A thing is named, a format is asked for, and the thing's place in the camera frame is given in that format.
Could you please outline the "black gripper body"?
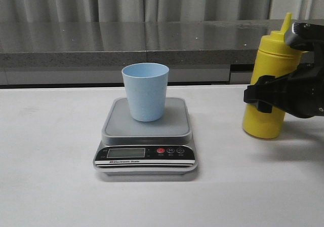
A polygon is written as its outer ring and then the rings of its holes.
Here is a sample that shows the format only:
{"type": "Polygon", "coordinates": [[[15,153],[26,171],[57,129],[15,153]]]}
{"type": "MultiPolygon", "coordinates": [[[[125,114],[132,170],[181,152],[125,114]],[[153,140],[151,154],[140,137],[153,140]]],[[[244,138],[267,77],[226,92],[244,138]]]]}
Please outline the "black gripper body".
{"type": "Polygon", "coordinates": [[[294,22],[285,33],[285,44],[314,54],[312,63],[299,64],[288,76],[288,113],[299,118],[323,116],[323,26],[294,22]]]}

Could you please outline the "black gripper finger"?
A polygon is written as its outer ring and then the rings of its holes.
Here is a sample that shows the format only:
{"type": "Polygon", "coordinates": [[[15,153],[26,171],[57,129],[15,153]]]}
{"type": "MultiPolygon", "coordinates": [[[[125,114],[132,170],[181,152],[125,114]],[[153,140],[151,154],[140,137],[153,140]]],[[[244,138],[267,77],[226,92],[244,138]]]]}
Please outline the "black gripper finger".
{"type": "Polygon", "coordinates": [[[273,107],[291,113],[288,102],[288,76],[263,75],[254,85],[244,91],[244,102],[253,105],[257,111],[272,113],[273,107]]]}

